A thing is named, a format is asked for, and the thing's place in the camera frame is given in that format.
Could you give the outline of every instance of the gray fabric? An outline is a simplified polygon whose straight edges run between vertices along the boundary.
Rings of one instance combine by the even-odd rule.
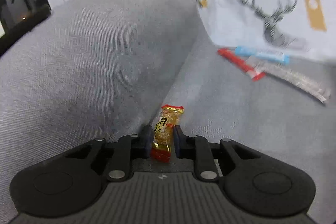
[[[335,94],[334,68],[292,66]],[[18,170],[96,136],[136,132],[163,102],[184,105],[186,133],[231,137],[308,172],[317,186],[311,217],[336,219],[335,104],[273,78],[251,82],[216,54],[193,0],[74,0],[0,67],[1,223],[16,214],[8,186]]]
[[[335,94],[335,67],[295,59],[291,67]],[[310,216],[321,224],[335,221],[335,100],[323,107],[270,77],[253,83],[218,56],[208,38],[195,43],[165,102],[184,105],[187,134],[212,142],[232,138],[305,170],[316,183]]]
[[[0,59],[0,223],[21,169],[97,136],[136,133],[204,29],[193,0],[74,0]]]

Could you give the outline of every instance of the deer antler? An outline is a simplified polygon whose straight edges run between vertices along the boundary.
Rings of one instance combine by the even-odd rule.
[[[283,8],[281,1],[278,1],[278,8],[275,10],[275,12],[272,14],[272,17],[280,17],[283,14],[288,14],[291,13],[295,6],[297,4],[297,0],[295,0],[294,4],[292,5],[290,0],[288,1],[288,3],[286,4],[286,6]]]
[[[255,0],[252,0],[251,4],[248,3],[248,0],[239,0],[243,5],[246,5],[249,7],[251,10],[254,11],[254,13],[263,19],[266,19],[270,17],[269,15],[265,14],[262,8],[258,7],[255,5]]]

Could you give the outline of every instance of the gold candy wrapper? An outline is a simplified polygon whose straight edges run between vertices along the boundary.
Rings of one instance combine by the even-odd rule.
[[[164,105],[154,129],[151,157],[162,162],[169,162],[173,140],[173,127],[180,121],[183,106]]]

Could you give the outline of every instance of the screw head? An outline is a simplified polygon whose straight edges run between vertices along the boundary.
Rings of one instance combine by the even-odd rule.
[[[210,179],[215,179],[215,178],[217,177],[217,174],[216,174],[215,172],[212,172],[212,171],[203,171],[203,172],[201,173],[201,177],[202,177],[203,179],[208,179],[208,180],[210,180]]]
[[[121,170],[113,170],[109,172],[109,177],[111,179],[122,179],[125,176],[125,172]]]
[[[167,178],[167,176],[165,174],[162,174],[162,175],[158,176],[158,178],[161,179],[161,180],[164,180],[164,179]]]

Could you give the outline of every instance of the deer print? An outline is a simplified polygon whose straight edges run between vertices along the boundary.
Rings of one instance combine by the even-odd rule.
[[[297,50],[305,49],[306,41],[304,39],[284,34],[277,28],[277,23],[283,19],[284,15],[289,14],[294,10],[297,0],[295,0],[293,4],[289,1],[285,7],[282,6],[279,0],[278,8],[272,15],[266,14],[262,8],[256,6],[255,0],[252,0],[251,4],[248,3],[248,0],[239,1],[253,10],[254,14],[264,21],[264,37],[268,43],[281,48],[288,47]]]

